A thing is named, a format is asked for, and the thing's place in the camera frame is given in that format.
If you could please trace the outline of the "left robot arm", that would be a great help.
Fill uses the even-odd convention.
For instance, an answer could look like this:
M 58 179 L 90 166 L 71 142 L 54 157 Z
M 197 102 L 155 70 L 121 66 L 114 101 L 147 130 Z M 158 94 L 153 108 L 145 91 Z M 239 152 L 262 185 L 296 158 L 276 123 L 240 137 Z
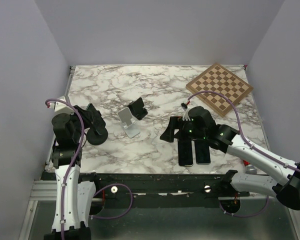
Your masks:
M 93 104 L 86 109 L 74 106 L 71 110 L 56 114 L 52 120 L 55 144 L 51 160 L 55 168 L 56 200 L 51 233 L 45 240 L 90 240 L 88 226 L 92 198 L 97 197 L 101 185 L 95 173 L 80 176 L 82 158 L 82 136 L 84 130 L 100 134 L 97 127 L 106 126 L 101 113 Z

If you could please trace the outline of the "black round-base phone stand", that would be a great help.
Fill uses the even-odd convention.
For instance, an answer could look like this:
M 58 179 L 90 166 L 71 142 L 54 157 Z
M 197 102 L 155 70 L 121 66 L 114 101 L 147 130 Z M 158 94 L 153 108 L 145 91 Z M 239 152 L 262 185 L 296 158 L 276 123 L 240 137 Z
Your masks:
M 101 112 L 97 110 L 92 103 L 87 106 L 86 110 L 91 113 L 89 117 L 90 127 L 87 132 L 87 141 L 91 145 L 99 146 L 108 138 L 106 122 L 102 118 Z

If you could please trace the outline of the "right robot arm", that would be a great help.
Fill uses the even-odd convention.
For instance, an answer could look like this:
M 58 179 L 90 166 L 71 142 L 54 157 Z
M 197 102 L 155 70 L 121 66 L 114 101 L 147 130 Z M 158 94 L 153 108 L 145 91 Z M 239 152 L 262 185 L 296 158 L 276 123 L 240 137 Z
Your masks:
M 276 198 L 285 207 L 300 210 L 300 161 L 295 162 L 266 150 L 244 138 L 239 130 L 217 124 L 207 109 L 188 109 L 186 116 L 170 117 L 160 136 L 162 141 L 178 140 L 179 163 L 192 165 L 191 142 L 210 147 L 246 160 L 265 175 L 248 175 L 228 171 L 220 183 L 220 191 L 231 196 L 235 192 L 253 192 Z

